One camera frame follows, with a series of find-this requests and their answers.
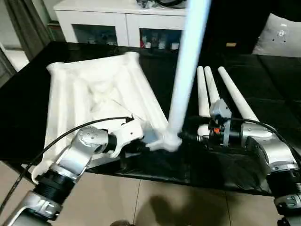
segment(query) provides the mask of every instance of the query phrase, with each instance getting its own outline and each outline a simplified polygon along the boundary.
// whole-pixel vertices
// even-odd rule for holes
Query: white wall
[[[0,42],[5,47],[21,48],[19,39],[10,21],[4,0],[0,0]]]
[[[44,4],[46,6],[46,9],[48,11],[51,20],[57,20],[55,11],[53,10],[53,6],[55,6],[57,3],[61,1],[62,0],[44,0]]]
[[[32,0],[42,22],[47,25],[50,21],[48,12],[42,0]],[[0,0],[0,42],[4,47],[21,48],[14,27],[10,21],[4,0]]]
[[[47,12],[47,9],[45,8],[44,6],[44,2],[43,0],[32,0],[43,24],[45,26],[47,26],[47,24],[49,23],[50,21],[50,18],[49,18],[49,15],[48,15],[48,12]]]

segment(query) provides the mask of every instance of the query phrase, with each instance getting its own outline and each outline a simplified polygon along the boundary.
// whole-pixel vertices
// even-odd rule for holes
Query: white cabinet
[[[166,45],[179,43],[184,22],[184,16],[127,14],[129,46],[141,47],[143,42],[151,43],[152,38],[157,38],[159,44],[163,36]]]
[[[56,11],[67,42],[128,46],[122,13]]]
[[[67,42],[164,49],[179,46],[186,14],[136,0],[63,0],[54,10]]]

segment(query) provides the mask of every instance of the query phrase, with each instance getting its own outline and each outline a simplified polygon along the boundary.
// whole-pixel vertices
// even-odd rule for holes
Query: white cylindrical rod
[[[210,117],[209,101],[204,75],[204,68],[198,67],[198,114],[203,117]]]
[[[198,65],[211,0],[189,0],[185,30],[181,37],[178,64],[167,131],[177,136],[182,130],[191,88]]]
[[[252,111],[249,104],[244,99],[243,95],[240,93],[239,89],[236,87],[233,80],[230,78],[224,67],[219,67],[218,72],[220,73],[222,80],[224,81],[236,107],[238,108],[241,116],[244,119],[251,119],[259,121],[254,112]]]
[[[204,71],[205,71],[207,88],[208,88],[208,93],[210,98],[210,105],[212,105],[213,103],[215,103],[220,99],[220,95],[218,94],[211,68],[207,66],[205,67]]]

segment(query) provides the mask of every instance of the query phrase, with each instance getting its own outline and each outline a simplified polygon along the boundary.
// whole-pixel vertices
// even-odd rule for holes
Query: white pillow
[[[253,54],[301,57],[301,22],[270,14]]]

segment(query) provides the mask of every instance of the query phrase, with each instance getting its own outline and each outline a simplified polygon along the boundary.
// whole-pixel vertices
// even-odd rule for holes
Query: gray curtain
[[[5,53],[0,48],[0,87],[16,73]]]
[[[22,49],[31,61],[50,41],[32,0],[4,0]]]

